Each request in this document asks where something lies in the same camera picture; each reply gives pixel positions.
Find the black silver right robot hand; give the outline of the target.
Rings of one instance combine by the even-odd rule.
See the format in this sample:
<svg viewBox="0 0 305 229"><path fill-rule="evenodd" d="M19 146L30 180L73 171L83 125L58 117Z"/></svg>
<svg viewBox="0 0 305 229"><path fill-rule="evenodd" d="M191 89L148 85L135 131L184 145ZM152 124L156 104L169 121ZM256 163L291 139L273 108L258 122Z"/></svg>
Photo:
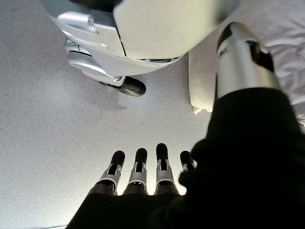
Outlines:
<svg viewBox="0 0 305 229"><path fill-rule="evenodd" d="M175 187L158 144L155 194L146 192L140 148L129 184L115 191L124 162L117 151L68 224L70 229L302 229L305 135L274 72L271 54L241 23L217 44L215 100L206 136L180 155Z"/></svg>

